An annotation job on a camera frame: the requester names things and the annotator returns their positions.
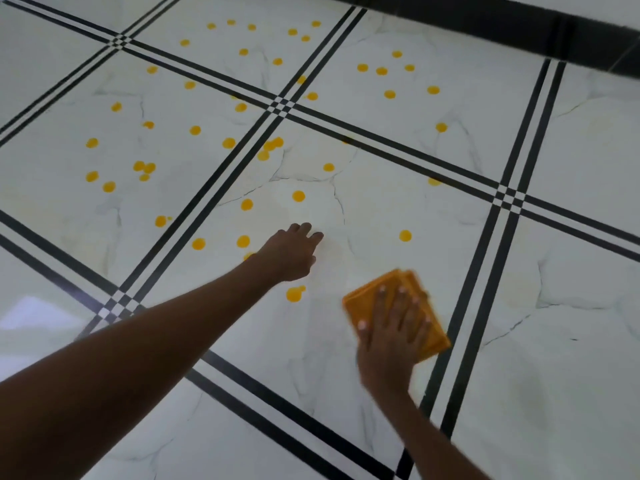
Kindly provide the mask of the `person's left hand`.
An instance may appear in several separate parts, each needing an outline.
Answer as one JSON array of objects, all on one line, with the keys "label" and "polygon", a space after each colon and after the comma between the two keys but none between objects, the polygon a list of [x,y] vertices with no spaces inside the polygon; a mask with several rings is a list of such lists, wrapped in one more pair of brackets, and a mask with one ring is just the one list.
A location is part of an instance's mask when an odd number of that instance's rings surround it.
[{"label": "person's left hand", "polygon": [[278,230],[252,256],[257,259],[258,269],[274,285],[306,277],[316,262],[316,248],[295,248],[286,243],[288,229]]}]

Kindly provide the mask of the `person's right hand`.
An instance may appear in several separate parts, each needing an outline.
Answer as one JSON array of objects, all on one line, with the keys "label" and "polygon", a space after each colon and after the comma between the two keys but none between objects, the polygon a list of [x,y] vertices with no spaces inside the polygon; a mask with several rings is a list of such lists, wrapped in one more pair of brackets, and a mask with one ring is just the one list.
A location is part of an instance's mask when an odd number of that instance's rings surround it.
[{"label": "person's right hand", "polygon": [[357,366],[361,382],[368,393],[375,387],[391,388],[408,393],[412,371],[419,355],[417,354],[417,331],[425,316],[418,298],[412,298],[412,325],[408,339],[394,340],[392,338],[393,301],[387,309],[387,296],[388,290],[380,287],[370,322],[371,345],[368,349],[357,350]]}]

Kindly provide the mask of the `orange cleaning cloth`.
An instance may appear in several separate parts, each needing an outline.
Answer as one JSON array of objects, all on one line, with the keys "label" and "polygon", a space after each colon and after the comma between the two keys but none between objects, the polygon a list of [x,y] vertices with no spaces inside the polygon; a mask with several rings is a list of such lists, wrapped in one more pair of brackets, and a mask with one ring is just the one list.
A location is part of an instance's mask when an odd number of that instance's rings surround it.
[{"label": "orange cleaning cloth", "polygon": [[412,270],[394,269],[368,282],[342,298],[342,306],[354,328],[360,321],[371,322],[376,295],[380,287],[388,290],[386,307],[393,301],[393,294],[398,287],[404,287],[409,295],[420,300],[423,315],[431,323],[431,329],[423,347],[417,356],[417,363],[427,361],[451,348],[451,341],[444,331],[432,306],[429,293],[422,287],[418,276]]}]

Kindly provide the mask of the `person's right forearm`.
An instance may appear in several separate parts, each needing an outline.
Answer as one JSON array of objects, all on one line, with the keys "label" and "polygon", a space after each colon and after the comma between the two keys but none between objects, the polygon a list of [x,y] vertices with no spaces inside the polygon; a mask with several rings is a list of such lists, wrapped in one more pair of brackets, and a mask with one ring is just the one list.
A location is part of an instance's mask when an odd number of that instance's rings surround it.
[{"label": "person's right forearm", "polygon": [[422,480],[490,480],[431,423],[407,392],[375,387],[370,393],[402,440]]}]

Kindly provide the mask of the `person's left forearm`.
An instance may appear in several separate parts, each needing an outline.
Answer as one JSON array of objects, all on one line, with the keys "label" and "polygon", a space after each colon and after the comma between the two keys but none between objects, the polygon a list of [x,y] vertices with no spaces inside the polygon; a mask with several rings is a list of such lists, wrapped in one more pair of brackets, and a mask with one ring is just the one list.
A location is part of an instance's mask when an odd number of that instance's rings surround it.
[{"label": "person's left forearm", "polygon": [[80,480],[281,281],[256,253],[0,382],[0,480]]}]

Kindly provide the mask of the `scatter of yellow spots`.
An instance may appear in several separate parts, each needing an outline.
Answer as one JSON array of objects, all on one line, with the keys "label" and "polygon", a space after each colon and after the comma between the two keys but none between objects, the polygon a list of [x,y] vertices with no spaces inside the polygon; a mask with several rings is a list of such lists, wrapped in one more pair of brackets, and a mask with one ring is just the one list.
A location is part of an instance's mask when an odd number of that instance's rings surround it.
[{"label": "scatter of yellow spots", "polygon": [[[209,88],[193,78],[133,55],[115,55],[92,75],[101,85],[87,101],[92,112],[87,150],[91,171],[84,186],[102,185],[92,195],[91,230],[97,256],[106,259],[108,281],[98,320],[133,313],[169,266],[176,265],[175,293],[251,256],[279,226],[311,219],[325,233],[321,263],[311,288],[342,295],[388,268],[414,268],[429,291],[439,291],[434,249],[423,250],[427,186],[404,164],[358,146],[352,130],[299,123],[301,109],[332,91],[308,84],[330,68],[347,36],[364,21],[365,10],[348,13],[328,44],[312,56],[288,90],[266,96],[239,87]],[[323,63],[329,55],[329,62]]]}]

